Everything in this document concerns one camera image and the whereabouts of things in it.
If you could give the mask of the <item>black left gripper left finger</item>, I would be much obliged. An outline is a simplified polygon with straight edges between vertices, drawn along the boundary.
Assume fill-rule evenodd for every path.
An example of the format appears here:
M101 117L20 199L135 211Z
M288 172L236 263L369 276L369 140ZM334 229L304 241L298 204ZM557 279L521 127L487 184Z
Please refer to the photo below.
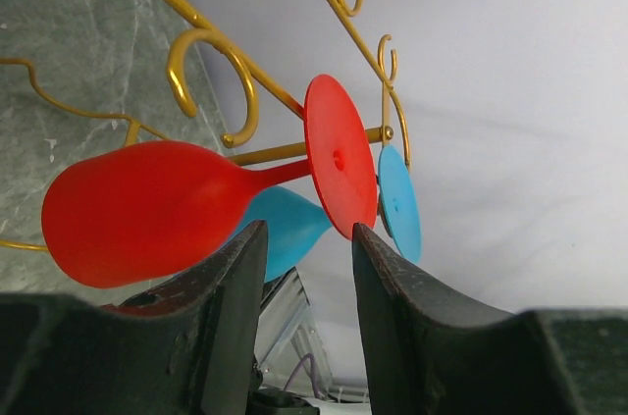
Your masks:
M242 414L267 226L120 305L68 294L1 297L5 414Z

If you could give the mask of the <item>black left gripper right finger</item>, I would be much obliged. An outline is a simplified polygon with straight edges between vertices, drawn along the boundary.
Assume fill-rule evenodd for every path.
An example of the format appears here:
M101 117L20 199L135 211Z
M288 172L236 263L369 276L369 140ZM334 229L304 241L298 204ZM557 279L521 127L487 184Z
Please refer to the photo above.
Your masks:
M352 267L376 414L623 414L627 313L473 299L355 225Z

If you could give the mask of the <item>red wine glass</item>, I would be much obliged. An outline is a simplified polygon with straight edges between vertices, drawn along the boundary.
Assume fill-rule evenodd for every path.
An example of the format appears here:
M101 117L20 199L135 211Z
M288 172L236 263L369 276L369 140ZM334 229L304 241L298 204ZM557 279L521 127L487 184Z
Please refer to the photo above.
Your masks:
M334 227L373 225L377 184L359 113L333 77L314 77L304 103L306 156L249 170L205 147L146 141L73 164L49 186L43 237L73 280L110 288L172 275L214 253L261 191L311 177Z

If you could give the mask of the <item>blue wine glass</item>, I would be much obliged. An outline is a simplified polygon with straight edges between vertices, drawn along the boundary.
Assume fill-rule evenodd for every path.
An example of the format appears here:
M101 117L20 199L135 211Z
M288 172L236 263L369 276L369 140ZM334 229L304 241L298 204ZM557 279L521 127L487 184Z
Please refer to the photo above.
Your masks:
M381 217L399 254L416 264L422 254L422 232L414 186L398 150L385 146L378 160ZM233 235L253 221L268 228L265 281L268 283L294 268L332 227L324 209L282 186L256 195Z

